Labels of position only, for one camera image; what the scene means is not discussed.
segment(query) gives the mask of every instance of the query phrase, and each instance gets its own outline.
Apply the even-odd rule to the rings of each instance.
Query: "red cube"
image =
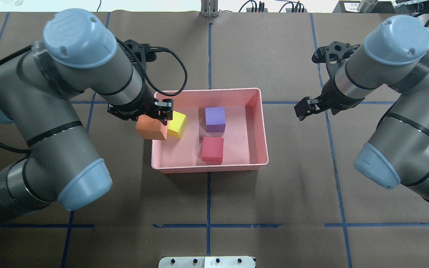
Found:
[[[224,144],[224,138],[203,137],[203,151],[201,153],[201,159],[205,162],[221,163],[223,161]]]

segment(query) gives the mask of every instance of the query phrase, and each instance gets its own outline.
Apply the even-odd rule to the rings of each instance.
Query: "pink plastic bin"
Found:
[[[155,98],[167,97],[155,93]],[[174,110],[186,114],[188,127],[182,139],[168,136],[166,141],[152,142],[152,168],[163,173],[257,170],[269,162],[258,88],[185,90],[171,98]],[[225,107],[225,132],[208,133],[204,109],[218,106]],[[221,164],[201,159],[203,137],[225,139]]]

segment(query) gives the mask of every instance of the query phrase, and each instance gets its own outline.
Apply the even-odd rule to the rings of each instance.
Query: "yellow cube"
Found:
[[[173,119],[168,121],[168,135],[181,139],[187,126],[186,115],[173,111]]]

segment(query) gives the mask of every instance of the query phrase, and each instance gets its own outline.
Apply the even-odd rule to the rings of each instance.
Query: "ur logo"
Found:
[[[69,15],[67,17],[57,20],[51,27],[55,34],[58,34],[61,41],[66,38],[70,38],[77,34],[78,17],[75,15]]]

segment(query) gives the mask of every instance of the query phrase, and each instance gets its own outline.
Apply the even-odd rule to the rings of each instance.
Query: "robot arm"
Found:
[[[76,210],[111,188],[70,98],[90,87],[121,119],[171,120],[172,100],[155,99],[141,76],[145,61],[155,60],[151,47],[119,41],[123,51],[117,42],[92,13],[65,10],[47,23],[42,41],[0,66],[0,122],[14,122],[31,150],[0,172],[0,224],[56,200]]]
[[[429,29],[398,15],[380,24],[355,52],[347,49],[349,44],[338,42],[325,47],[327,68],[335,70],[319,97],[296,105],[296,115],[303,120],[327,109],[337,114],[382,84],[401,93],[354,166],[387,189],[401,183],[429,202]]]

